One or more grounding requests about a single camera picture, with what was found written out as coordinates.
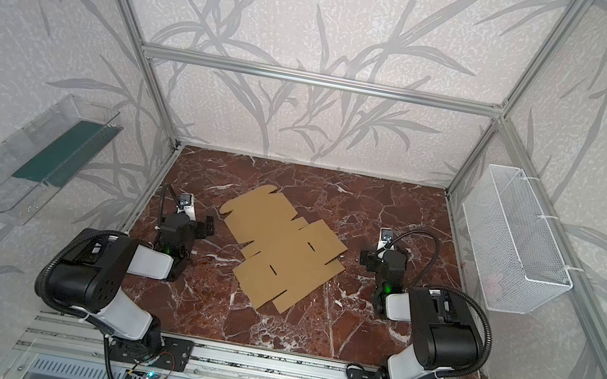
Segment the brown cardboard box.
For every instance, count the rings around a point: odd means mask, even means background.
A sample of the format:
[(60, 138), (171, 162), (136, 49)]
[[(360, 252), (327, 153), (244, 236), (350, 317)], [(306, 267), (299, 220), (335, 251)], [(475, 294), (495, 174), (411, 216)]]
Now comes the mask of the brown cardboard box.
[(325, 221), (300, 217), (273, 185), (225, 202), (220, 213), (242, 247), (233, 272), (255, 309), (271, 303), (284, 313), (344, 271), (346, 245)]

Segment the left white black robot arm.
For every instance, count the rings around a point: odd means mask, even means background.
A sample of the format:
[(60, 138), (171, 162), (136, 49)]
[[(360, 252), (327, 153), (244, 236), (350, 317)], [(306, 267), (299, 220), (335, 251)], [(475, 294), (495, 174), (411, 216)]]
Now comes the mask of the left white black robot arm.
[(156, 242), (115, 230), (83, 229), (40, 271), (35, 293), (51, 309), (82, 319), (105, 337), (162, 351), (160, 320), (123, 292), (126, 276), (175, 282), (188, 266), (195, 241), (214, 234), (214, 219), (193, 220), (185, 212), (162, 215)]

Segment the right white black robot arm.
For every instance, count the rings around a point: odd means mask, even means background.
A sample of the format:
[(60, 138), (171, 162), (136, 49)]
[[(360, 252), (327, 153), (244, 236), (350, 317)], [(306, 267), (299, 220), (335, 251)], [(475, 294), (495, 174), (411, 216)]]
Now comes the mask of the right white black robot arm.
[(455, 288), (406, 286), (407, 256), (399, 250), (364, 250), (359, 261), (375, 275), (374, 313), (411, 326), (411, 343), (387, 358), (376, 379), (457, 378), (483, 367), (493, 333), (479, 303)]

